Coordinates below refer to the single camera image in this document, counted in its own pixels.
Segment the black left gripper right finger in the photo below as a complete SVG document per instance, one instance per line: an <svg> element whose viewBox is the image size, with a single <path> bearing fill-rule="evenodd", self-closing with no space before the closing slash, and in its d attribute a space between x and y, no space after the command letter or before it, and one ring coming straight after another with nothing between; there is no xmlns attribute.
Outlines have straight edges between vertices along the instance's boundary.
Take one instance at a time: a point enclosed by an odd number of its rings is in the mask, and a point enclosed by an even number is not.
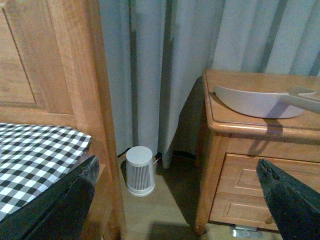
<svg viewBox="0 0 320 240"><path fill-rule="evenodd" d="M266 159L257 176L271 216L284 240L320 238L320 193Z"/></svg>

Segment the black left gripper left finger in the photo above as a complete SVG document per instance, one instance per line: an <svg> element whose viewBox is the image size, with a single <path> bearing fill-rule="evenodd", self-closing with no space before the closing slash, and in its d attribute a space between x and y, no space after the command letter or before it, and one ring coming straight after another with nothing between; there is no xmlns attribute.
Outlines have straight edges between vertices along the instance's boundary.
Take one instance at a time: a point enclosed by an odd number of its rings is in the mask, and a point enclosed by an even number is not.
<svg viewBox="0 0 320 240"><path fill-rule="evenodd" d="M2 240L78 240L95 195L99 160L91 156L0 222Z"/></svg>

